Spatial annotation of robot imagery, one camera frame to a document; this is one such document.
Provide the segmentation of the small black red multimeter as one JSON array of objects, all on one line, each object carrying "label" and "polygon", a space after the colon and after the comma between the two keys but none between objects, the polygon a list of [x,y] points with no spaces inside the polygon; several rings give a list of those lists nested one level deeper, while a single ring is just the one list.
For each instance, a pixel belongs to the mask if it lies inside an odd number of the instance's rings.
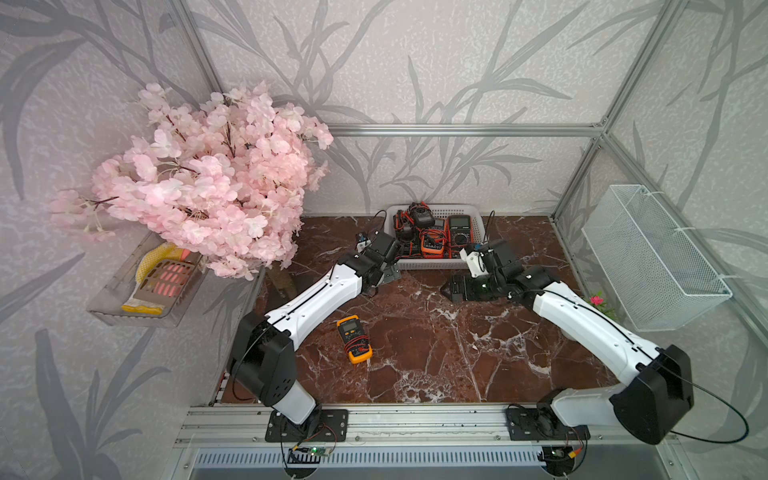
[{"label": "small black red multimeter", "polygon": [[395,237],[400,242],[411,243],[416,236],[417,230],[411,223],[407,211],[398,210],[393,216],[393,225]]}]

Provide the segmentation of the large red multimeter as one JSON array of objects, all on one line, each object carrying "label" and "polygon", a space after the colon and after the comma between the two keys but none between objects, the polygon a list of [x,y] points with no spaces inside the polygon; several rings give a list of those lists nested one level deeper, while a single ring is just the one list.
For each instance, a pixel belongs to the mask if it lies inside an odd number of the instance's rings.
[{"label": "large red multimeter", "polygon": [[464,248],[472,242],[472,221],[469,215],[452,215],[447,218],[446,226],[452,249]]}]

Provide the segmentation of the orange Victor multimeter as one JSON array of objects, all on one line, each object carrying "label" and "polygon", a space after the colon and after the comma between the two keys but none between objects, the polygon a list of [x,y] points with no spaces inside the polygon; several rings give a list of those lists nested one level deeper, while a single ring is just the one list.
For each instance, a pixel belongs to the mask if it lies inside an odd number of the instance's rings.
[{"label": "orange Victor multimeter", "polygon": [[424,259],[442,259],[448,237],[444,230],[424,229],[420,233],[420,252]]}]

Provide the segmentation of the small dark grey multimeter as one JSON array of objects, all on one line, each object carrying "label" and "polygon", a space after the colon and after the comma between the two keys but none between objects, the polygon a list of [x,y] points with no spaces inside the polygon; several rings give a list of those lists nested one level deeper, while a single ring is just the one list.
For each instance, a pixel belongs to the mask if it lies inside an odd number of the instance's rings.
[{"label": "small dark grey multimeter", "polygon": [[431,209],[423,202],[413,202],[408,210],[408,216],[416,229],[430,229],[435,225]]}]

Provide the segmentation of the small yellow multimeter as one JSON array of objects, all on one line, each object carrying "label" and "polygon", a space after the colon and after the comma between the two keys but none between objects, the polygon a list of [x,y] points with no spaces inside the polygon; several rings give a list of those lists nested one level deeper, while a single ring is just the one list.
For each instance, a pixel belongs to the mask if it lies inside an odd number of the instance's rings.
[{"label": "small yellow multimeter", "polygon": [[345,355],[352,365],[365,363],[372,358],[370,338],[357,315],[338,320],[336,328],[344,344]]}]

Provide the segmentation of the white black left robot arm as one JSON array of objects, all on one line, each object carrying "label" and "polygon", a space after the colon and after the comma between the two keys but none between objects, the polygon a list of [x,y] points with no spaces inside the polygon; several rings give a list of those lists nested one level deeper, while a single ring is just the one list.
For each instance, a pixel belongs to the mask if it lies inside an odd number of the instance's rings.
[{"label": "white black left robot arm", "polygon": [[399,249],[395,237],[380,232],[291,301],[263,315],[248,313],[238,325],[227,373],[292,424],[316,423],[319,407],[297,380],[296,350],[343,304],[397,279]]}]

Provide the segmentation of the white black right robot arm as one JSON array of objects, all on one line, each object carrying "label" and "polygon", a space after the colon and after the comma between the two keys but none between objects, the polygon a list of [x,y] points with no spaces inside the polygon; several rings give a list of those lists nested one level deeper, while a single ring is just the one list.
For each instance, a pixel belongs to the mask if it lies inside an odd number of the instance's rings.
[{"label": "white black right robot arm", "polygon": [[659,444],[694,405],[689,356],[661,348],[590,306],[542,266],[523,267],[503,240],[463,248],[466,274],[452,276],[442,294],[454,303],[504,299],[551,322],[613,373],[609,387],[563,389],[537,404],[546,426],[622,427]]}]

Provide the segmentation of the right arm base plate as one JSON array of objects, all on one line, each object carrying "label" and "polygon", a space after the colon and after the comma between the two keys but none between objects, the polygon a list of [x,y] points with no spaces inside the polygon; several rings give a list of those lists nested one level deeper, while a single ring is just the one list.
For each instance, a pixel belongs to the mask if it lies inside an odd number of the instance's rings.
[{"label": "right arm base plate", "polygon": [[510,404],[505,410],[506,426],[512,441],[575,441],[591,438],[587,426],[568,427],[548,409]]}]

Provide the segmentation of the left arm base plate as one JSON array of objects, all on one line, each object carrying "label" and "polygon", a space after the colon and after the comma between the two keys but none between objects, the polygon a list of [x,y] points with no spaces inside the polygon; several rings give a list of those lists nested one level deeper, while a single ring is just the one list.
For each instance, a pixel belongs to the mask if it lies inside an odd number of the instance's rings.
[{"label": "left arm base plate", "polygon": [[304,443],[304,442],[343,442],[346,440],[349,426],[347,409],[326,409],[316,407],[309,417],[300,424],[293,423],[287,417],[273,410],[265,441],[267,443]]}]

